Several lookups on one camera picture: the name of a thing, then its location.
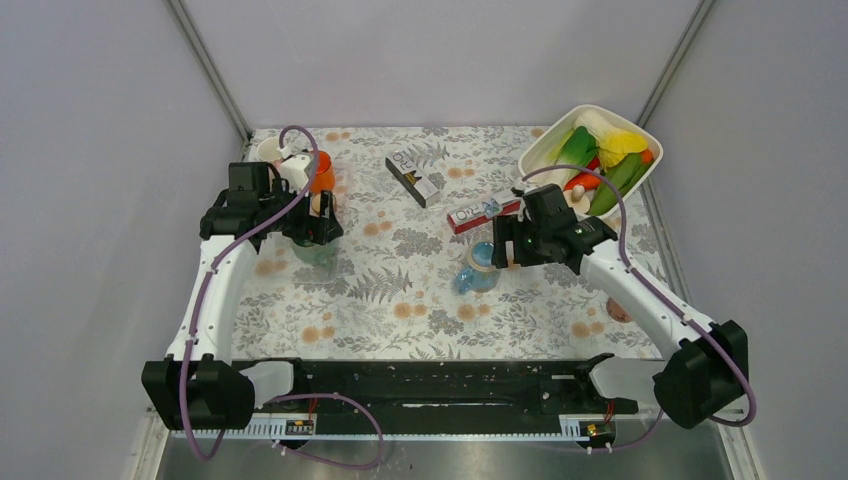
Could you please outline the green ceramic mug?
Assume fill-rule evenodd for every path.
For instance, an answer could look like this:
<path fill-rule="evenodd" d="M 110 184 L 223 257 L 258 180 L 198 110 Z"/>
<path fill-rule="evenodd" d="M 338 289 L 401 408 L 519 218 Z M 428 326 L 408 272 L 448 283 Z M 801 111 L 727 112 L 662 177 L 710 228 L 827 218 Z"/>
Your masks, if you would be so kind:
<path fill-rule="evenodd" d="M 336 258 L 337 245 L 335 243 L 315 244 L 292 242 L 294 255 L 303 263 L 313 266 L 328 267 Z"/>

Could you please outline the orange enamel mug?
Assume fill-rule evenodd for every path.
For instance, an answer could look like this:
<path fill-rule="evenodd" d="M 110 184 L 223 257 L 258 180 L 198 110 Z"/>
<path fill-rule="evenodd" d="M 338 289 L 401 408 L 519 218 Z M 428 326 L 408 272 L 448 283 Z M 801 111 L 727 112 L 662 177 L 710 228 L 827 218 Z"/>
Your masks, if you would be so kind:
<path fill-rule="evenodd" d="M 322 191 L 332 191 L 336 184 L 331 156 L 327 152 L 319 150 L 318 160 L 316 175 L 310 188 L 310 191 L 314 194 L 320 194 Z"/>

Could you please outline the blue tape roll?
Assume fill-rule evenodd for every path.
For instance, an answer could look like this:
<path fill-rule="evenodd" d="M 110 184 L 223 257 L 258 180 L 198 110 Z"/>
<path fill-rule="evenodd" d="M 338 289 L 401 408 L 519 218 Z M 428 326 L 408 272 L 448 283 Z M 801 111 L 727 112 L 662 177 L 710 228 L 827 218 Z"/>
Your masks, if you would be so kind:
<path fill-rule="evenodd" d="M 457 294 L 486 293 L 497 286 L 500 270 L 492 262 L 493 253 L 492 242 L 478 242 L 469 247 L 463 266 L 453 281 L 453 290 Z"/>

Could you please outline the brown pink dotted mug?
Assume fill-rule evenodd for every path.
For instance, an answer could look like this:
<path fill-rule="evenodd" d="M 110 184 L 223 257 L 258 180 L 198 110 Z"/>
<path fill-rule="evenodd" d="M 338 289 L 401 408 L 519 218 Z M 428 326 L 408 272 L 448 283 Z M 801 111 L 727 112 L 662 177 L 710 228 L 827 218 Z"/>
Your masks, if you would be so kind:
<path fill-rule="evenodd" d="M 632 317 L 612 298 L 609 298 L 606 302 L 606 311 L 609 317 L 616 322 L 632 322 Z"/>

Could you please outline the small orange cup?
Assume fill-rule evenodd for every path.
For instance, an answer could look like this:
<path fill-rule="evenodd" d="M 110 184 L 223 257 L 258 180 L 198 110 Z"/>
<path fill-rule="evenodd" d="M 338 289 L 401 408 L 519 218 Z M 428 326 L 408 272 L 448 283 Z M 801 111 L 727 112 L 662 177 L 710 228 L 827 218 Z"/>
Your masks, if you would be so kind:
<path fill-rule="evenodd" d="M 310 214 L 312 216 L 321 217 L 323 216 L 323 211 L 325 208 L 332 209 L 332 200 L 324 201 L 323 198 L 326 195 L 326 191 L 312 193 L 310 199 Z"/>

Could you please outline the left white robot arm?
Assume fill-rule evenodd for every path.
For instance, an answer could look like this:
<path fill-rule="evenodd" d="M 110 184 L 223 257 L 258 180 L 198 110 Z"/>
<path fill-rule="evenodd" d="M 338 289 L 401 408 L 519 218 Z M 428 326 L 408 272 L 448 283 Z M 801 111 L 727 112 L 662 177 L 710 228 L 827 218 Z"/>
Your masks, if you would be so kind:
<path fill-rule="evenodd" d="M 315 161 L 305 154 L 280 165 L 229 165 L 227 188 L 200 220 L 199 266 L 184 318 L 164 359 L 146 362 L 141 373 L 168 429 L 240 429 L 271 395 L 288 411 L 309 401 L 308 381 L 286 362 L 234 366 L 232 333 L 247 275 L 269 235 L 312 246 L 343 235 L 333 194 L 312 192 L 314 177 Z"/>

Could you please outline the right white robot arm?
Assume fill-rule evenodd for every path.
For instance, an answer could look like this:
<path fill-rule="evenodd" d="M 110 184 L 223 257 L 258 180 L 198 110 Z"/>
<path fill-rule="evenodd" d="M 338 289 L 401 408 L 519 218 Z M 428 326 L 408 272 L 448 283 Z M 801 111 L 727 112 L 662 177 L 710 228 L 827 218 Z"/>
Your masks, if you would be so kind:
<path fill-rule="evenodd" d="M 522 197 L 521 214 L 493 220 L 492 263 L 505 268 L 562 264 L 604 291 L 647 334 L 658 360 L 609 357 L 573 386 L 575 402 L 597 412 L 612 399 L 658 406 L 691 429 L 740 398 L 738 425 L 753 421 L 756 398 L 748 379 L 748 337 L 732 320 L 722 324 L 686 304 L 629 257 L 623 233 L 597 217 L 579 219 L 554 185 Z"/>

